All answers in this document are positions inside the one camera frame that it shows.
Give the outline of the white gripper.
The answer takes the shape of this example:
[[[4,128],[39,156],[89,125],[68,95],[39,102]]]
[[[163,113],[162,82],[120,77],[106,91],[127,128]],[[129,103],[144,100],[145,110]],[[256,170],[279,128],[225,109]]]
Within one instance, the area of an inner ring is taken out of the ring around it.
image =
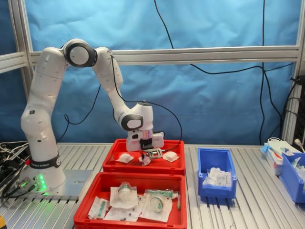
[[[128,152],[146,151],[164,146],[164,132],[153,130],[133,130],[128,132],[126,149]],[[142,164],[146,164],[146,154],[142,153]]]

